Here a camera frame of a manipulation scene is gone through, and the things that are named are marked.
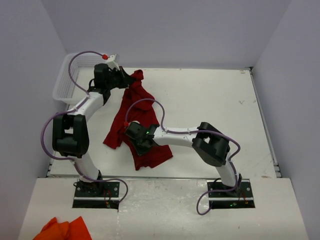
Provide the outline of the red t shirt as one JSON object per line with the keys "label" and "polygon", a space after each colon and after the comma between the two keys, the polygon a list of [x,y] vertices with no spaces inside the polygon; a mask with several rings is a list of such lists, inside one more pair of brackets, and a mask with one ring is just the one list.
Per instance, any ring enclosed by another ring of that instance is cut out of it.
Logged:
{"label": "red t shirt", "polygon": [[149,127],[159,124],[150,99],[154,97],[147,92],[142,81],[144,73],[136,70],[130,75],[134,83],[123,93],[120,108],[115,115],[112,125],[103,144],[116,149],[125,143],[132,154],[135,170],[140,168],[155,168],[173,158],[173,153],[168,145],[153,146],[147,153],[139,155],[134,146],[134,137],[143,141],[148,137]]}

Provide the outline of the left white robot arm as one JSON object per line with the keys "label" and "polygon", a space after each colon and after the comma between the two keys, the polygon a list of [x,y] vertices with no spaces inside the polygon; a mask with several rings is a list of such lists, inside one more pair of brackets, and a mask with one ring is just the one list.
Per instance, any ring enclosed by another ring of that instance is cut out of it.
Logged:
{"label": "left white robot arm", "polygon": [[87,122],[107,103],[113,89],[128,88],[135,81],[118,64],[116,54],[101,54],[100,57],[104,62],[94,66],[94,77],[84,91],[85,97],[70,110],[52,118],[53,150],[60,154],[59,160],[71,162],[80,181],[87,183],[87,192],[94,197],[103,193],[104,179],[89,154]]}

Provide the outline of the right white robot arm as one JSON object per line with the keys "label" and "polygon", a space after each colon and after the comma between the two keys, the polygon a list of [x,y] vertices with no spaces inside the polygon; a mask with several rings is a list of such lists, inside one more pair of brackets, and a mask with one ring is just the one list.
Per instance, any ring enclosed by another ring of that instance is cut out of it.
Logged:
{"label": "right white robot arm", "polygon": [[124,131],[139,156],[162,146],[192,148],[209,166],[215,167],[222,191],[230,197],[241,191],[241,175],[232,158],[240,151],[240,145],[207,122],[198,127],[172,128],[159,124],[145,127],[137,121],[128,124]]}

